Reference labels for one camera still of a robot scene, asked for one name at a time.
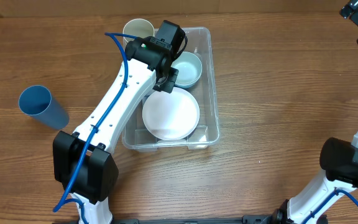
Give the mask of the grey bowl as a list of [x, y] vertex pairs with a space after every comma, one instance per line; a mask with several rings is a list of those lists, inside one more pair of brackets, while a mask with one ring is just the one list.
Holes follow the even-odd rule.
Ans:
[[179, 82], [192, 82], [199, 80], [203, 71], [201, 59], [191, 52], [183, 52], [172, 63], [172, 67], [179, 70], [177, 80]]

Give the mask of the pink plate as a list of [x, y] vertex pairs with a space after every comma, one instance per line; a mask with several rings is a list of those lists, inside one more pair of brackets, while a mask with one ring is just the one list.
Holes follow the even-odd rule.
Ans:
[[153, 92], [142, 108], [146, 129], [161, 140], [179, 140], [189, 136], [200, 120], [200, 107], [188, 91], [175, 87], [171, 93]]

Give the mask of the beige cup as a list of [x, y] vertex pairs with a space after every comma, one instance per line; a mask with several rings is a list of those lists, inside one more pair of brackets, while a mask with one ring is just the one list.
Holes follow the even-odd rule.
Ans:
[[133, 35], [136, 37], [146, 38], [154, 36], [155, 30], [151, 22], [145, 19], [133, 19], [123, 28], [123, 34]]

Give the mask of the blue cup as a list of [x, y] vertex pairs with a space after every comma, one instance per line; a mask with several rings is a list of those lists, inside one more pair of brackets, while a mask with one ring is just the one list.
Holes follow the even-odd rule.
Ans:
[[42, 85], [26, 88], [18, 100], [19, 109], [37, 121], [53, 129], [63, 129], [69, 123], [69, 115]]

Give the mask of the pink bowl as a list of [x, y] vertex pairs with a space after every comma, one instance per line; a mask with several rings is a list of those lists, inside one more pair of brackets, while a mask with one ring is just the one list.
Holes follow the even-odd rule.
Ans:
[[193, 80], [192, 82], [179, 82], [176, 81], [175, 82], [175, 86], [179, 87], [179, 88], [191, 88], [193, 87], [198, 81], [197, 80]]

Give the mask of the light blue bowl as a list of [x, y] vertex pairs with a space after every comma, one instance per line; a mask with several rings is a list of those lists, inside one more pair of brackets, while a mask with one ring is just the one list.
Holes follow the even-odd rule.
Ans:
[[175, 86], [183, 89], [191, 88], [195, 83], [176, 83]]

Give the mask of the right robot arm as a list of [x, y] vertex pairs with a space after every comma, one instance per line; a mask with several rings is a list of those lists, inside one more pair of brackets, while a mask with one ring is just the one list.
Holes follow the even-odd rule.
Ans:
[[329, 138], [319, 157], [320, 171], [295, 197], [283, 202], [264, 223], [327, 223], [324, 215], [341, 197], [358, 207], [352, 192], [358, 189], [358, 132], [351, 142]]

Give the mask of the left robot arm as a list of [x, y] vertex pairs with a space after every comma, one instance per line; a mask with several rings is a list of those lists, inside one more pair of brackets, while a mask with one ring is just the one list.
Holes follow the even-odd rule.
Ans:
[[54, 212], [75, 203], [78, 223], [113, 223], [108, 196], [119, 175], [112, 158], [114, 148], [148, 92], [172, 92], [178, 76], [172, 63], [187, 42], [179, 25], [164, 20], [156, 34], [145, 38], [131, 35], [125, 46], [117, 44], [122, 65], [113, 84], [73, 133], [59, 131], [53, 140], [55, 180], [64, 188]]

